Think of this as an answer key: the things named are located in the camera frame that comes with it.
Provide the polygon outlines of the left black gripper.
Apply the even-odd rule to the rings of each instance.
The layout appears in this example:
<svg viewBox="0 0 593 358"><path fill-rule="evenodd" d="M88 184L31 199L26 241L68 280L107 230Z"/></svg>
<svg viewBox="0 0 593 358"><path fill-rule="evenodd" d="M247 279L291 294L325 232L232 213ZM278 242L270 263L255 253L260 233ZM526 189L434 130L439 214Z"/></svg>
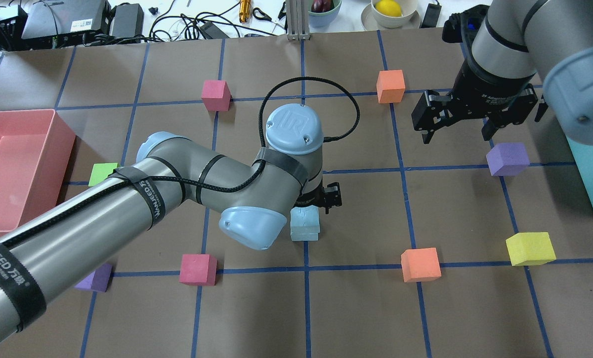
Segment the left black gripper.
<svg viewBox="0 0 593 358"><path fill-rule="evenodd" d="M317 208L325 209L325 213L329 214L333 207L342 206L342 193L340 182L333 182L327 186L322 183L311 192L304 193L296 200L294 208L305 208L315 206Z"/></svg>

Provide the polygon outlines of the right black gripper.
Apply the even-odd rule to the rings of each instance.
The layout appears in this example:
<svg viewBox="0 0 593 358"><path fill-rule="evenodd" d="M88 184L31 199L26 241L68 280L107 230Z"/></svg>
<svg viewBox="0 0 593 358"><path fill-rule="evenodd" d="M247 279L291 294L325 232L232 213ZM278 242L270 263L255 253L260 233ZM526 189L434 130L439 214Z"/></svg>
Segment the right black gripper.
<svg viewBox="0 0 593 358"><path fill-rule="evenodd" d="M538 101L531 83L535 75L505 79L463 63L449 91L425 90L411 118L428 145L439 129L460 121L487 119L481 134L490 141L501 128L523 124Z"/></svg>

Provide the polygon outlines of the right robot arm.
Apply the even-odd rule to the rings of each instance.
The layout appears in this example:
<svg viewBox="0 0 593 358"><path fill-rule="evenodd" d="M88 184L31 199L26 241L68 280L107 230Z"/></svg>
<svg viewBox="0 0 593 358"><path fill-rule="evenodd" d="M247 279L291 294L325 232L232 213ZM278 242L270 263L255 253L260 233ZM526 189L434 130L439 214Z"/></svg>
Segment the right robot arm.
<svg viewBox="0 0 593 358"><path fill-rule="evenodd" d="M425 144L483 118L489 141L539 105L535 121L551 108L567 137L593 146L593 0L495 0L452 14L442 40L462 44L464 62L449 93L424 91L412 112Z"/></svg>

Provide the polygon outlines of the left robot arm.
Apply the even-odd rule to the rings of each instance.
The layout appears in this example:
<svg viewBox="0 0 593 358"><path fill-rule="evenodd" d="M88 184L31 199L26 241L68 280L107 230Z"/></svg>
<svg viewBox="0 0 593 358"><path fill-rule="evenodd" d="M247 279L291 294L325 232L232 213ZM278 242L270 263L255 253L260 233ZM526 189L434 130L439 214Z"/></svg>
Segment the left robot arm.
<svg viewBox="0 0 593 358"><path fill-rule="evenodd" d="M134 165L0 237L0 344L183 202L221 214L219 226L255 250L273 245L292 208L337 206L321 183L317 113L292 103L260 120L252 165L170 132L142 143Z"/></svg>

